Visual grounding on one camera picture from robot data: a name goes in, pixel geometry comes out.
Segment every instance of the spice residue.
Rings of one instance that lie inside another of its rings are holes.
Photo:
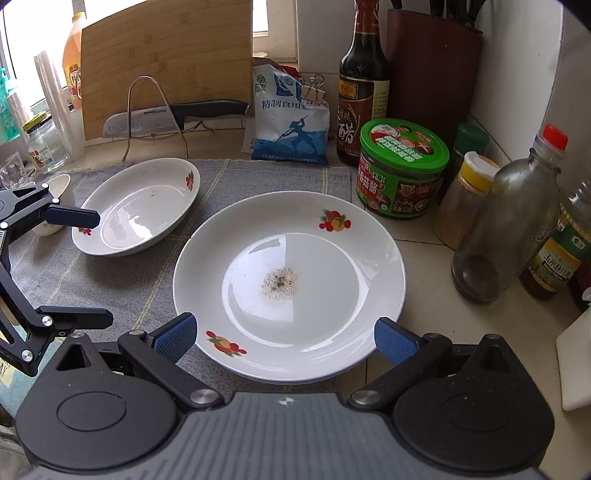
[[[296,291],[295,272],[287,267],[270,271],[261,285],[262,294],[272,300],[290,300]]]

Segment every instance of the sauce can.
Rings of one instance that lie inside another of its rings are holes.
[[[357,195],[389,217],[421,216],[448,161],[447,146],[430,130],[397,118],[372,120],[361,129]]]

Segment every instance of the green lid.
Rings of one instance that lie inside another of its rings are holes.
[[[488,134],[476,125],[459,124],[457,126],[457,137],[453,144],[454,150],[462,155],[467,152],[476,152],[484,155],[488,143],[491,141]]]
[[[398,118],[379,118],[361,129],[361,146],[388,167],[415,174],[442,171],[449,161],[443,140],[420,125]]]

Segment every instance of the placemat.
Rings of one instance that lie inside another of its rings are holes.
[[[197,199],[182,223],[165,239],[127,257],[91,257],[72,242],[71,229],[51,236],[29,232],[10,246],[12,277],[34,307],[103,307],[115,321],[106,330],[88,332],[94,341],[112,341],[132,329],[154,330],[176,316],[173,272],[191,234],[224,207],[253,195],[308,190],[351,200],[346,167],[319,168],[253,160],[196,160],[201,175]],[[104,181],[133,164],[71,170],[76,205]],[[178,363],[217,389],[226,399],[234,391],[330,391],[336,379],[308,385],[263,384],[233,374],[193,346]]]

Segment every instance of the white plate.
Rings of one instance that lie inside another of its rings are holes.
[[[95,229],[72,229],[84,253],[124,256],[140,252],[168,235],[197,197],[197,167],[180,158],[156,158],[126,168],[98,187],[82,208],[96,210]]]
[[[366,358],[376,320],[396,321],[405,293],[386,229],[312,192],[268,193],[218,212],[184,246],[173,280],[177,313],[195,315],[206,355],[282,384],[331,377]]]

